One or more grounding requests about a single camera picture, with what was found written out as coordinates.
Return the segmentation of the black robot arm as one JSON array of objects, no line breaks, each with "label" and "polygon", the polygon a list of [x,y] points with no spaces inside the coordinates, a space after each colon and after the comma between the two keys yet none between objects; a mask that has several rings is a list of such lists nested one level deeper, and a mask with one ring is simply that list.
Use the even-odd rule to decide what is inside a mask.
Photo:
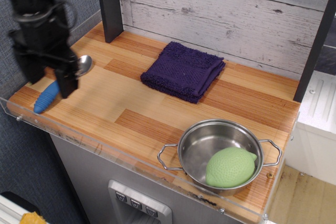
[{"label": "black robot arm", "polygon": [[68,45],[66,0],[10,0],[18,30],[8,35],[24,76],[32,84],[53,68],[60,93],[67,98],[78,89],[78,58]]}]

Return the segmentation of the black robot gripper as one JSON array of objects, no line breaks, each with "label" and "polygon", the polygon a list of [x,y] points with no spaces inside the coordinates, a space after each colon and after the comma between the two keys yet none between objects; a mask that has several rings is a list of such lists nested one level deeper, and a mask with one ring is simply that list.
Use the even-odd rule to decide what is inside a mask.
[{"label": "black robot gripper", "polygon": [[9,32],[15,59],[32,84],[45,76],[45,68],[55,69],[62,98],[78,89],[77,57],[68,46],[69,25],[63,6],[53,6],[35,14],[13,14],[19,30]]}]

